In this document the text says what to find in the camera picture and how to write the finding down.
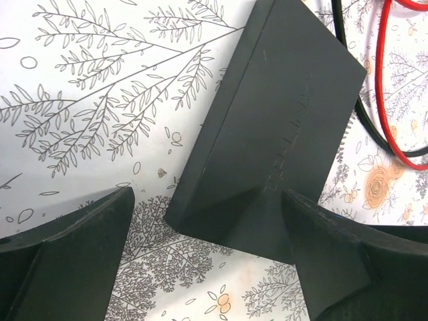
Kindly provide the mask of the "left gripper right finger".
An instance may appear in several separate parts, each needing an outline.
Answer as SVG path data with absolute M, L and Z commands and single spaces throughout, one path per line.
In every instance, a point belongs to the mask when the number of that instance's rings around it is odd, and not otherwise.
M 427 227 L 365 225 L 293 192 L 282 213 L 311 320 L 426 320 Z

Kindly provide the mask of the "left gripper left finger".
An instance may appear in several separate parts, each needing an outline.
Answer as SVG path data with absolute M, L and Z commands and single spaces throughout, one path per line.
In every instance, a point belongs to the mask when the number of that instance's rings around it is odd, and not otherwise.
M 130 187 L 1 239 L 2 320 L 103 320 L 135 203 Z

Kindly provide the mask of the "black network switch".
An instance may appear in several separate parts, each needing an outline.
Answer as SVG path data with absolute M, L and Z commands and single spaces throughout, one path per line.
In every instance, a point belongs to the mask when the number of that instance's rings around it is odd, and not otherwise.
M 319 199 L 365 75 L 301 1 L 257 1 L 166 222 L 292 263 L 281 194 Z

